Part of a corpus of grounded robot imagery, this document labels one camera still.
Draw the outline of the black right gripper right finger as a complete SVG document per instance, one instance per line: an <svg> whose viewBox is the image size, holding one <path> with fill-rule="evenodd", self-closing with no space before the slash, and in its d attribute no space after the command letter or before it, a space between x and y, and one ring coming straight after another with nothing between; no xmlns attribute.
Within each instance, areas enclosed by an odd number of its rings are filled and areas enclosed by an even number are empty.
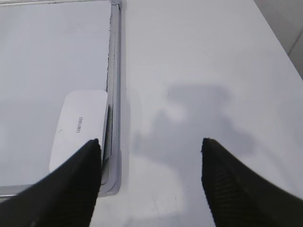
<svg viewBox="0 0 303 227"><path fill-rule="evenodd" d="M202 143L202 186L217 227L301 227L303 201L264 179L218 141Z"/></svg>

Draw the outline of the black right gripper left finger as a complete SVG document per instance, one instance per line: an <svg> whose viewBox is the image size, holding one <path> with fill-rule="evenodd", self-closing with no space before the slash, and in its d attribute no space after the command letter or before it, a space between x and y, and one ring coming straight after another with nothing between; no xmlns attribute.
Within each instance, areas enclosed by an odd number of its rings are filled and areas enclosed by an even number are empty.
<svg viewBox="0 0 303 227"><path fill-rule="evenodd" d="M101 186L101 148L89 140L43 180L0 205L2 227L88 227Z"/></svg>

